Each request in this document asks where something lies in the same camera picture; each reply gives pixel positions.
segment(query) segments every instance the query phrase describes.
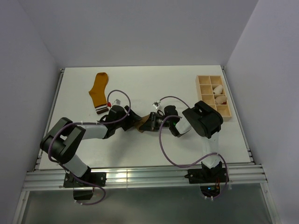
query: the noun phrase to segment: white table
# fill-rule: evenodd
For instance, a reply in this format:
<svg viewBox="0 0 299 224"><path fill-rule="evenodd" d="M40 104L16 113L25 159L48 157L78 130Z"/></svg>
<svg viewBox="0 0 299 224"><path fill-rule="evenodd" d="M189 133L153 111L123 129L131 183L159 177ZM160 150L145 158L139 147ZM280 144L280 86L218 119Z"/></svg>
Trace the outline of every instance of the white table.
<svg viewBox="0 0 299 224"><path fill-rule="evenodd" d="M106 72L109 82L105 89L106 96L111 90L125 91L132 102L132 110L140 116L153 111L152 103L164 96L177 96L189 106L198 101L195 78L197 75L217 75L223 73L220 66L142 66L142 67L97 67L66 68L59 88L49 130L61 117L68 117L75 122L94 122L102 115L97 115L88 92L93 86L97 73ZM113 93L110 101L116 98L123 106L128 104L121 93ZM220 131L220 154L227 163L248 163L249 154L239 126L231 97L228 103L232 119L224 122ZM175 99L165 99L161 106L175 105L179 114L185 106ZM173 137L165 128L162 142L168 156L178 164L189 164L204 156L202 142L194 130L180 138ZM139 133L132 128L126 132L118 129L115 135L106 140L83 140L77 155L92 168L128 168L166 166L170 163L164 158L158 141L158 133ZM39 169L58 169L55 163L42 154Z"/></svg>

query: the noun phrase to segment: wooden compartment box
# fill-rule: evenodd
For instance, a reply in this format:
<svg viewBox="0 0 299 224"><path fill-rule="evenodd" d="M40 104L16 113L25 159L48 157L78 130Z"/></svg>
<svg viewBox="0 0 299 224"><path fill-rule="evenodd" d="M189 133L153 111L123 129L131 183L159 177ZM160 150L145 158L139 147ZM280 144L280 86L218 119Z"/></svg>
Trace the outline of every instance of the wooden compartment box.
<svg viewBox="0 0 299 224"><path fill-rule="evenodd" d="M213 89L215 89L218 85L223 86L223 91L221 94L216 95L213 93ZM218 111L223 117L224 121L228 121L229 119L231 119L232 116L230 113L228 102L221 105L217 105L215 103L215 99L218 96L225 95L227 97L221 76L197 76L196 89L198 100L204 101L206 104Z"/></svg>

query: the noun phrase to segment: purple cable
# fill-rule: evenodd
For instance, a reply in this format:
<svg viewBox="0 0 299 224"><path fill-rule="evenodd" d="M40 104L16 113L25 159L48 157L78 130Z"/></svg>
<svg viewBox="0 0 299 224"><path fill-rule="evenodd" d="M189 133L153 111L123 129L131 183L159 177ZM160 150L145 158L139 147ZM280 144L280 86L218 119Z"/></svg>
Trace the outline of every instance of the purple cable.
<svg viewBox="0 0 299 224"><path fill-rule="evenodd" d="M161 139L162 128L163 128L163 125L164 125L164 123L166 122L166 120L167 120L168 118L182 118L182 117L180 117L180 116L176 116L176 115L170 115L170 116L167 116L166 118L164 118L164 120L163 120L163 122L161 123L160 128L159 128L159 143L160 143L160 147L161 147L162 153L163 153L163 155L165 156L165 158L166 158L172 165L174 165L174 166L176 166L176 167L179 167L179 168L189 168L189 167L194 166L194 165L197 164L198 162L202 161L203 159L205 159L205 158L207 158L207 157L209 157L209 156L211 156L211 155L218 155L218 156L223 160L223 163L224 163L224 166L225 166L225 171L226 171L226 180L225 180L225 185L224 185L222 191L220 191L219 195L213 197L213 198L218 198L218 197L222 194L223 190L226 188L226 186L227 186L227 184L228 184L228 166L227 166L227 164L226 164L224 158L223 158L222 155L220 155L219 153L209 153L209 154L207 154L207 155L201 157L199 160L196 160L195 162L193 162L193 163L191 163L191 164L189 164L189 165L178 165L178 164L174 163L174 162L173 162L173 161L166 155L166 152L164 151L164 148L163 148L163 145L162 145L162 139Z"/></svg>
<svg viewBox="0 0 299 224"><path fill-rule="evenodd" d="M124 95L128 98L128 101L129 101L129 109L128 109L128 112L126 113L126 115L123 116L122 118L118 119L118 120L110 121L110 122L82 122L82 123L81 123L81 122L73 122L73 123L67 124L66 126L64 126L63 128L61 128L61 129L55 134L54 138L52 139L52 141L51 141L51 143L50 143L50 145L49 145L49 149L48 149L48 159L49 159L50 161L59 163L57 160L54 160L54 159L52 159L52 157L51 157L51 154L52 154L52 148L53 148L53 144L54 144L55 140L61 135L61 133L62 133L66 128L71 127L71 126L74 126L74 125L104 125L104 124L108 125L108 124L114 124L114 123L117 123L117 122L120 122L120 121L124 120L124 119L128 116L128 114L129 114L130 111L131 111L131 100L130 100L129 96L128 96L125 92L123 92L123 91L121 91L121 90L112 90L112 91L108 94L108 96L107 96L107 102L109 102L109 96L110 96L111 93L113 93L113 92L121 92L122 94L124 94ZM62 164L59 164L59 165L60 165L64 170L67 170L67 171L69 172L69 170L68 170L66 167L64 167ZM96 184L93 184L93 183L89 183L89 182L80 180L80 179L79 179L77 176L75 176L73 173L71 173L71 175L74 177L74 179L75 179L76 181L78 181L78 182L80 182L80 183L83 183L83 184L86 184L86 185L89 185L89 186L92 186L92 187L100 188L100 189L104 192L103 197L102 197L100 200L96 201L96 202L93 202L93 203L81 203L81 202L78 202L79 204L82 204L82 205L93 205L93 204L97 204L97 203L99 203L99 202L101 202L101 201L104 200L104 198L105 198L105 196L106 196L106 191L105 191L102 187L100 187L100 186L98 186L98 185L96 185Z"/></svg>
<svg viewBox="0 0 299 224"><path fill-rule="evenodd" d="M183 101L182 99L180 99L180 98L178 98L178 97L175 97L175 96L162 97L162 98L160 99L160 101L162 101L162 100L164 100L164 99L166 99L166 98L175 98L175 99L178 99L178 100L181 101L183 104L185 104L188 108L190 108L189 105L188 105L185 101Z"/></svg>

